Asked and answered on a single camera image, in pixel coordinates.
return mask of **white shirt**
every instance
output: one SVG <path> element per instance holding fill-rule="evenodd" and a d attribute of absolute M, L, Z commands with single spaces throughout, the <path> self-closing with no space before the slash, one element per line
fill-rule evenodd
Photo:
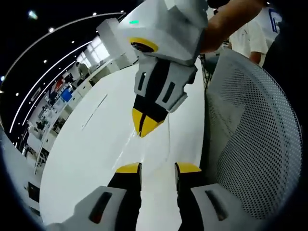
<path fill-rule="evenodd" d="M 260 66 L 264 64 L 265 55 L 268 52 L 264 33 L 260 25 L 255 21 L 245 24 L 230 36 L 232 50 L 250 57 L 251 52 L 262 53 Z"/>

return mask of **ceiling light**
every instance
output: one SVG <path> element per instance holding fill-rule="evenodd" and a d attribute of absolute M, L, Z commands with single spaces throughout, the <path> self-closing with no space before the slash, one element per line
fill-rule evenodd
<path fill-rule="evenodd" d="M 34 11 L 28 11 L 28 16 L 30 18 L 33 18 L 35 20 L 37 20 L 38 16 L 36 15 L 36 13 Z"/>
<path fill-rule="evenodd" d="M 67 68 L 69 68 L 71 65 L 73 65 L 74 63 L 75 63 L 76 61 L 73 61 L 70 65 L 68 65 L 65 69 L 67 69 Z M 32 107 L 30 108 L 30 110 L 29 110 L 29 112 L 28 112 L 28 114 L 26 115 L 26 117 L 25 117 L 25 120 L 23 121 L 23 125 L 25 124 L 25 122 L 26 122 L 26 119 L 28 118 L 28 116 L 29 116 L 29 114 L 30 114 L 30 112 L 31 112 L 31 110 L 32 110 L 32 108 L 33 108 L 33 106 L 36 104 L 36 102 L 39 100 L 39 98 L 41 97 L 41 95 L 43 94 L 43 92 L 44 91 L 46 91 L 46 89 L 49 87 L 49 85 L 53 82 L 53 81 L 56 81 L 56 79 L 57 79 L 57 77 L 59 77 L 59 75 L 60 74 L 62 74 L 63 72 L 64 72 L 64 70 L 63 71 L 61 71 L 46 87 L 45 87 L 45 89 L 41 92 L 41 94 L 36 98 L 36 100 L 34 101 L 34 103 L 33 103 L 33 105 L 32 105 Z"/>
<path fill-rule="evenodd" d="M 39 79 L 38 81 L 33 85 L 33 87 L 30 89 L 30 91 L 28 92 L 28 94 L 25 96 L 24 100 L 22 101 L 22 103 L 20 104 L 16 114 L 15 114 L 15 117 L 13 119 L 13 122 L 12 122 L 12 125 L 11 125 L 11 128 L 10 128 L 10 133 L 12 132 L 12 129 L 13 129 L 13 126 L 14 126 L 14 123 L 15 123 L 15 120 L 18 116 L 18 113 L 20 112 L 20 109 L 21 107 L 23 106 L 23 104 L 25 103 L 27 97 L 30 95 L 31 91 L 33 91 L 33 89 L 35 88 L 35 86 L 44 78 L 45 75 L 47 75 L 48 72 L 50 72 L 50 70 L 52 70 L 59 62 L 61 62 L 63 59 L 65 59 L 67 56 L 71 55 L 72 53 L 74 53 L 75 51 L 79 50 L 80 48 L 84 47 L 84 46 L 87 46 L 88 44 L 90 44 L 92 41 L 90 42 L 87 42 L 83 45 L 81 45 L 80 47 L 77 47 L 76 49 L 74 49 L 73 51 L 71 51 L 70 53 L 68 53 L 66 56 L 62 57 L 60 60 L 58 60 L 54 65 L 52 65 Z"/>

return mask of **ceiling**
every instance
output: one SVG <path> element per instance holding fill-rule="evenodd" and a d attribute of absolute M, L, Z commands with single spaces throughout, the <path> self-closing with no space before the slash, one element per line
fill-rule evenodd
<path fill-rule="evenodd" d="M 140 2 L 142 0 L 113 0 L 109 3 L 99 4 L 45 3 L 19 4 L 18 7 L 9 3 L 6 5 L 6 9 L 2 9 L 0 15 L 1 22 L 6 22 L 0 25 L 2 32 L 0 38 L 0 76 L 6 75 L 10 66 L 20 54 L 33 42 L 47 34 L 50 27 L 60 27 L 71 21 L 91 16 L 94 12 L 102 14 L 123 10 L 125 13 L 129 13 Z M 37 20 L 28 17 L 30 10 L 36 13 Z M 63 68 L 76 60 L 74 56 L 78 56 L 83 49 L 79 49 L 61 61 L 37 84 L 21 108 L 12 132 L 9 133 L 13 118 L 29 90 L 58 60 L 97 36 L 96 27 L 108 17 L 112 16 L 87 19 L 51 33 L 26 52 L 6 76 L 1 85 L 1 90 L 4 93 L 0 94 L 0 116 L 4 129 L 12 142 L 17 141 L 17 137 L 25 130 L 25 127 L 22 127 L 22 122 L 32 106 L 28 102 L 35 91 L 39 87 L 44 89 L 43 83 L 48 84 Z"/>

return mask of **white mesh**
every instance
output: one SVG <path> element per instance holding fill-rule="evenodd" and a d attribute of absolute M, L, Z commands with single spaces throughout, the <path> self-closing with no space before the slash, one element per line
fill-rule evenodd
<path fill-rule="evenodd" d="M 207 174 L 258 219 L 277 213 L 297 185 L 302 139 L 283 91 L 259 66 L 227 49 L 207 90 Z"/>

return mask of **person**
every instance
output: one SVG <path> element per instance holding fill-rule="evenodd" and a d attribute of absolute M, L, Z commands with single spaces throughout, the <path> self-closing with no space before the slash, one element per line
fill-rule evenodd
<path fill-rule="evenodd" d="M 229 48 L 262 66 L 268 52 L 260 25 L 252 20 L 235 31 L 229 38 Z"/>
<path fill-rule="evenodd" d="M 288 225 L 305 222 L 304 209 L 308 205 L 307 197 L 307 134 L 306 132 L 306 50 L 303 31 L 305 23 L 305 5 L 300 0 L 267 0 L 281 15 L 280 32 L 267 52 L 263 69 L 265 69 L 280 85 L 288 98 L 303 133 L 302 171 L 298 188 L 285 204 L 283 211 L 277 216 L 267 230 L 282 230 Z M 264 0 L 208 0 L 209 7 L 219 8 L 225 5 L 208 21 L 204 32 L 202 53 L 215 51 L 240 27 L 256 17 L 264 6 Z"/>
<path fill-rule="evenodd" d="M 86 79 L 90 73 L 89 73 L 89 69 L 85 64 L 81 64 L 79 62 L 76 63 L 76 66 L 78 68 L 78 72 L 80 74 L 80 77 L 84 80 Z"/>

